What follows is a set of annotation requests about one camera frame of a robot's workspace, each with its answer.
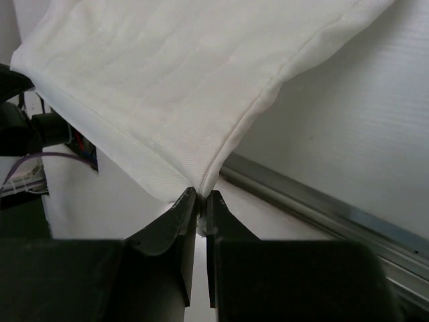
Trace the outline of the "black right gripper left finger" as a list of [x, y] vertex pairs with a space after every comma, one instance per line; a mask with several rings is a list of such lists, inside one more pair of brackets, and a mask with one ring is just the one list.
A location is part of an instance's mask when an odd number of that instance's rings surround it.
[[196, 191], [127, 239], [2, 239], [2, 321], [183, 321]]

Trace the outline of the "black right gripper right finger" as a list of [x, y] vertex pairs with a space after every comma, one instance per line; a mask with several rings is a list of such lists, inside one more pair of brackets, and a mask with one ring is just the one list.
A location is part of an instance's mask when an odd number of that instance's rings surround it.
[[210, 305], [219, 321], [401, 321], [378, 257], [352, 241], [262, 240], [213, 191]]

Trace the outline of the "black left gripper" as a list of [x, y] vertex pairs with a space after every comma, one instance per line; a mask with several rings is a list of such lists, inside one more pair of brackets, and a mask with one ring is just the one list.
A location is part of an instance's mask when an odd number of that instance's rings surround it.
[[16, 105], [6, 102], [34, 88], [31, 80], [0, 65], [1, 155], [25, 156], [40, 153], [44, 148], [67, 144], [72, 139], [71, 126], [57, 113], [28, 117]]

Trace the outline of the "white pleated skirt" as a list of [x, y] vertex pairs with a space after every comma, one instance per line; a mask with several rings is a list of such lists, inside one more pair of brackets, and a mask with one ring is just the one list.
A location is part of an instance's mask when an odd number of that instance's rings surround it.
[[53, 1], [11, 69], [145, 191], [214, 187], [281, 86], [389, 1]]

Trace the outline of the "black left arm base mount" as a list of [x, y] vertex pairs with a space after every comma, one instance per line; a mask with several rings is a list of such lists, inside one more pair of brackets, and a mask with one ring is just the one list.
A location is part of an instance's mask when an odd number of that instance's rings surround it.
[[61, 200], [69, 201], [72, 185], [99, 175], [97, 149], [80, 138], [73, 144], [44, 148], [16, 165], [19, 157], [1, 157], [1, 237], [51, 238], [66, 221]]

